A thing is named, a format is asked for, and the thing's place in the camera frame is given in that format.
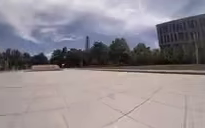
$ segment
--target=distant tower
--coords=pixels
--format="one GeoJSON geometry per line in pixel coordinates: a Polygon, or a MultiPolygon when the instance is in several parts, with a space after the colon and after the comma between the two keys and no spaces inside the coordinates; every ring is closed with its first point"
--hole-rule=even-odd
{"type": "Polygon", "coordinates": [[[90,49],[90,38],[89,38],[89,36],[86,36],[85,50],[88,51],[89,49],[90,49]]]}

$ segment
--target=open square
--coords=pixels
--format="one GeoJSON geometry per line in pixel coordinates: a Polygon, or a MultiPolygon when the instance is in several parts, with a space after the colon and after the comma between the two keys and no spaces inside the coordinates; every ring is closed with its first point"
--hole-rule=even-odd
{"type": "Polygon", "coordinates": [[[0,73],[0,128],[205,128],[205,75],[0,73]]]}

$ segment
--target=roof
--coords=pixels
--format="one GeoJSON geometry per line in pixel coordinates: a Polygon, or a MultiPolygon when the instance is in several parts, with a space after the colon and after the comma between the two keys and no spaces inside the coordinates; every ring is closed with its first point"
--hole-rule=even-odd
{"type": "Polygon", "coordinates": [[[173,22],[177,22],[177,21],[181,21],[181,20],[193,19],[193,18],[202,17],[202,16],[205,16],[205,14],[199,14],[199,15],[194,15],[194,16],[183,17],[183,18],[180,18],[180,19],[176,19],[176,20],[171,20],[171,21],[168,21],[168,22],[160,23],[160,24],[157,24],[156,26],[160,26],[160,25],[168,24],[168,23],[173,23],[173,22]]]}

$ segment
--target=sky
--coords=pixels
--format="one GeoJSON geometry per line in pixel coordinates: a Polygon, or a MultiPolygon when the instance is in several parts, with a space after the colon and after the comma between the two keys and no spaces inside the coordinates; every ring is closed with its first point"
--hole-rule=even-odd
{"type": "Polygon", "coordinates": [[[156,24],[205,13],[205,0],[0,0],[0,48],[51,53],[85,37],[158,48],[156,24]]]}

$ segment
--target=modern building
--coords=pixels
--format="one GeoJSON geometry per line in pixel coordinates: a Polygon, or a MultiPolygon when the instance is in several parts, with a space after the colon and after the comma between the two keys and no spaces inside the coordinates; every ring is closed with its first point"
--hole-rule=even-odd
{"type": "Polygon", "coordinates": [[[162,51],[182,49],[194,62],[205,63],[205,14],[158,24],[157,33],[162,51]]]}

